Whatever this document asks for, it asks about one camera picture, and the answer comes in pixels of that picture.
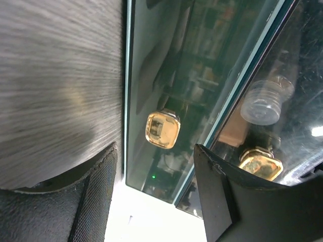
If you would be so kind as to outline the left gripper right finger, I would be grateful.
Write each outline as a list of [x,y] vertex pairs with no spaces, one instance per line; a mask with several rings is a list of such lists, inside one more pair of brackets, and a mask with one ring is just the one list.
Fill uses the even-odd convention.
[[322,175],[277,184],[199,144],[194,168],[208,241],[322,241]]

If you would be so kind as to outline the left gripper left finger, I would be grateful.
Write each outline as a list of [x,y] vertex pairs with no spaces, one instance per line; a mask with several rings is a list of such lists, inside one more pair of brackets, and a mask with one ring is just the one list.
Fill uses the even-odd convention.
[[32,188],[1,190],[1,241],[104,241],[118,149]]

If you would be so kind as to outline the foundation bottle beige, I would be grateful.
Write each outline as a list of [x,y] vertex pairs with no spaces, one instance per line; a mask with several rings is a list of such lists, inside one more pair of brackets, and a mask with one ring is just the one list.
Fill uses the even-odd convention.
[[235,110],[222,129],[218,141],[233,147],[239,147],[246,139],[249,122],[240,114],[240,110]]

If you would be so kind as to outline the clear plastic bottle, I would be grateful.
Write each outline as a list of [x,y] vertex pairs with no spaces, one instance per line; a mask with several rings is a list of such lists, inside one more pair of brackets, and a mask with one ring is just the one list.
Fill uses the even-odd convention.
[[254,82],[241,106],[241,116],[249,123],[273,125],[280,119],[283,103],[291,98],[295,82],[282,75]]

